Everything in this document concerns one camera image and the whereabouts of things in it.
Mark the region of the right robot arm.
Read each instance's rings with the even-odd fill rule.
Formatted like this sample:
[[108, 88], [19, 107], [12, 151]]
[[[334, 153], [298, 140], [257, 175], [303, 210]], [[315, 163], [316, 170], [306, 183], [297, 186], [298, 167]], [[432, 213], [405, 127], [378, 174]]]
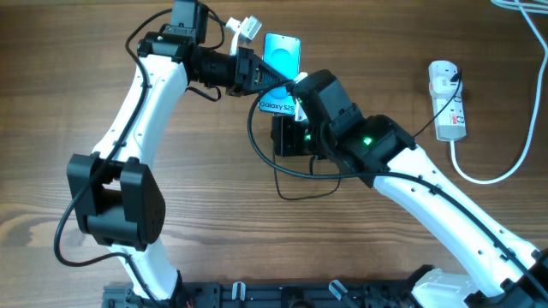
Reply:
[[410, 293], [423, 307], [545, 307], [547, 256], [485, 213], [435, 166], [414, 138], [385, 115], [364, 117], [328, 70], [279, 87], [307, 119], [283, 156], [313, 154], [399, 204], [441, 242], [463, 275], [428, 269]]

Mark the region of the teal Galaxy smartphone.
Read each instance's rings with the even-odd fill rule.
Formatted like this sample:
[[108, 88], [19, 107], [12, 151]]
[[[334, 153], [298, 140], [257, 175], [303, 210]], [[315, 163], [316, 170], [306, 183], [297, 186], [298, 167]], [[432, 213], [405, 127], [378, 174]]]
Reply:
[[[285, 79], [293, 80], [300, 72], [301, 40], [278, 33], [266, 33], [263, 60], [281, 73]], [[294, 99], [284, 87], [265, 94], [259, 102], [259, 110], [280, 115], [295, 114]]]

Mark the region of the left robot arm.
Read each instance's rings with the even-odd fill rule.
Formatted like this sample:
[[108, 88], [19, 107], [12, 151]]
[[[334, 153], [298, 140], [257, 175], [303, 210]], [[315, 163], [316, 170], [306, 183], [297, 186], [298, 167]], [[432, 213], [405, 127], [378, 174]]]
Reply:
[[105, 136], [88, 155], [73, 155], [67, 176], [80, 231], [119, 258], [142, 307], [174, 307], [183, 301], [180, 272], [170, 263], [160, 233], [165, 202], [152, 165], [177, 101], [196, 83], [233, 97], [262, 92], [282, 79], [248, 43], [261, 24], [254, 16], [222, 22], [234, 36], [228, 53], [206, 46], [216, 14], [197, 1], [177, 1], [171, 20], [156, 32], [138, 27], [129, 50], [136, 71], [122, 107]]

